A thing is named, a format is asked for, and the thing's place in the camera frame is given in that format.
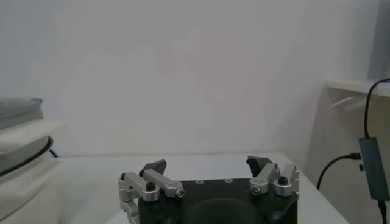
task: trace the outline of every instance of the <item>screw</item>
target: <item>screw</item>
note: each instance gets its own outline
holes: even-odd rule
[[[253,195],[255,195],[255,196],[261,194],[261,190],[260,190],[260,188],[257,187],[257,186],[252,186],[252,187],[250,188],[250,192],[251,192]]]
[[[278,178],[278,184],[280,184],[280,185],[287,185],[287,184],[288,184],[288,179],[287,179],[287,177],[280,176],[280,177]]]
[[[154,191],[156,189],[156,184],[153,182],[147,182],[145,187],[147,191]]]
[[[178,189],[176,189],[175,195],[176,195],[176,197],[178,197],[178,198],[183,198],[184,195],[185,195],[184,189],[183,189],[183,188],[178,188]]]

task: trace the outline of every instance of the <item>white shelf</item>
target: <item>white shelf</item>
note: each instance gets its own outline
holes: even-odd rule
[[[43,138],[63,126],[62,122],[34,120],[0,131],[0,155]]]
[[[336,81],[331,80],[327,82],[327,87],[332,89],[340,89],[345,91],[352,91],[357,93],[367,94],[374,81]],[[390,83],[379,84],[373,94],[378,96],[390,97]]]

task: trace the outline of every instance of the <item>black cable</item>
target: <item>black cable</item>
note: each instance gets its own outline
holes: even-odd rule
[[[58,158],[58,157],[59,157],[53,149],[50,149],[50,150],[49,150],[49,153],[50,153],[54,158]]]
[[[368,91],[368,94],[367,94],[367,99],[366,99],[366,107],[364,109],[364,137],[366,139],[369,139],[370,138],[370,134],[368,133],[368,109],[370,107],[370,100],[371,100],[371,95],[372,95],[372,92],[374,91],[374,89],[380,84],[380,83],[384,83],[384,82],[390,82],[390,78],[387,78],[387,79],[382,79],[382,80],[379,80],[377,82],[375,82],[370,90]]]
[[[368,94],[367,94],[366,107],[364,109],[364,138],[366,138],[366,139],[370,138],[370,134],[368,133],[368,111],[369,111],[369,107],[370,107],[371,95],[372,95],[372,92],[374,91],[374,89],[380,83],[384,83],[384,82],[390,82],[390,78],[381,79],[381,80],[375,82],[371,86],[371,88],[370,88],[370,90],[368,91]],[[378,201],[378,207],[379,207],[379,210],[380,210],[380,214],[382,215],[383,224],[387,224],[388,221],[387,221],[387,217],[386,217],[386,210],[387,210],[386,203],[384,201],[379,200]]]
[[[24,160],[23,162],[0,172],[0,177],[31,163],[32,161],[34,161],[35,159],[43,155],[45,152],[47,152],[52,147],[52,145],[53,145],[53,139],[49,136],[48,143],[46,143],[46,145],[39,152],[31,156],[30,158]]]
[[[379,207],[379,210],[380,210],[380,214],[382,215],[382,222],[383,222],[383,224],[388,224],[388,219],[386,217],[387,207],[386,207],[385,201],[378,201],[378,207]]]
[[[334,160],[330,161],[330,163],[328,163],[328,164],[325,166],[325,168],[322,170],[321,174],[319,175],[319,178],[318,178],[318,181],[317,181],[317,189],[320,188],[322,178],[324,177],[324,174],[325,174],[326,171],[329,169],[329,167],[330,167],[331,165],[333,165],[335,162],[337,162],[337,161],[339,161],[339,160],[342,160],[342,159],[361,160],[361,155],[360,155],[360,153],[349,153],[349,154],[347,154],[347,155],[337,157],[337,158],[335,158]]]

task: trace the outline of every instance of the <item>white wall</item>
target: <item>white wall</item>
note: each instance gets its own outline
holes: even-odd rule
[[[341,28],[335,63],[330,73],[334,80],[367,80],[374,42],[375,20],[380,0],[342,0],[344,11],[337,20]]]
[[[3,0],[0,94],[44,98],[68,124],[61,155],[279,150],[304,165],[355,2]]]

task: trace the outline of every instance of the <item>cable plug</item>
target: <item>cable plug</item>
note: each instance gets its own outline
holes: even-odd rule
[[[380,210],[380,214],[382,215],[383,224],[387,224],[387,222],[388,222],[387,221],[387,217],[386,217],[387,207],[386,207],[385,201],[379,200],[378,201],[378,207],[379,207],[379,210]]]
[[[361,154],[358,152],[350,153],[347,155],[347,157],[352,160],[361,160]]]

